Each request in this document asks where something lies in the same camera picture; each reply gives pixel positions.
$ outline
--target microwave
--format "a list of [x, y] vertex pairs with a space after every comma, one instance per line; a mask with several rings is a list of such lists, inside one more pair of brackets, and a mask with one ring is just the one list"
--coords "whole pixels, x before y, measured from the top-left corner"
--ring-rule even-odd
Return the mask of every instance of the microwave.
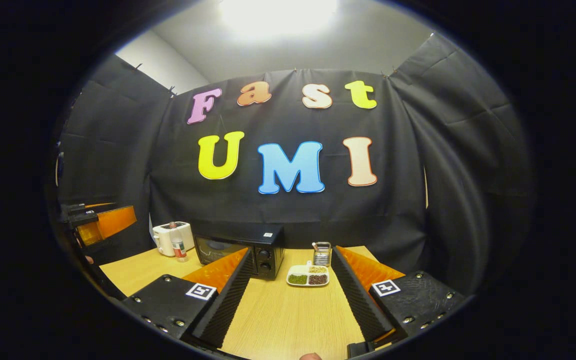
[[254, 278], [274, 280], [284, 260], [284, 227], [262, 223], [192, 223], [199, 262], [210, 264], [250, 248]]

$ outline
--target wooden table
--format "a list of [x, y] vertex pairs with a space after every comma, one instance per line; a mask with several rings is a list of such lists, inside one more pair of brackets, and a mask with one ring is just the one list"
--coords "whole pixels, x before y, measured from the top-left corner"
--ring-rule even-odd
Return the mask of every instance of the wooden table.
[[[377, 260], [365, 246], [348, 249]], [[194, 248], [188, 256], [188, 262], [178, 262], [154, 248], [100, 268], [131, 296], [163, 274], [181, 278], [202, 266]], [[323, 360], [342, 360], [348, 357], [348, 344], [364, 341], [332, 267], [328, 285], [286, 283], [291, 266], [312, 259], [313, 249], [286, 249], [275, 280], [250, 278], [222, 351], [252, 360], [298, 360], [308, 353], [317, 353]]]

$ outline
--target ceiling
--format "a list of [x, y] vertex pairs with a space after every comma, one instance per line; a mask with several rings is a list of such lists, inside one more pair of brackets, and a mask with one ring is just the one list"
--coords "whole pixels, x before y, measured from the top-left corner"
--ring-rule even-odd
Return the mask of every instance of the ceiling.
[[[199, 1], [153, 28], [210, 83], [294, 68], [390, 75], [432, 33], [416, 18], [375, 0], [337, 0], [329, 18], [318, 20], [322, 26], [306, 32], [277, 33], [273, 28], [286, 14], [308, 14], [303, 4], [292, 13], [264, 9], [256, 15], [258, 23], [243, 22], [237, 31], [224, 19], [220, 2]], [[272, 35], [256, 36], [265, 29]]]

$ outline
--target microwave knob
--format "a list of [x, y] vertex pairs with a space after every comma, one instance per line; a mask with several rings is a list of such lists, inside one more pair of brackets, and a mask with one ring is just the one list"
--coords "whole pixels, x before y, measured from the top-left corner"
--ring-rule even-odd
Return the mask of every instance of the microwave knob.
[[268, 250], [259, 250], [259, 253], [257, 253], [257, 258], [259, 260], [268, 260], [270, 259], [270, 251]]

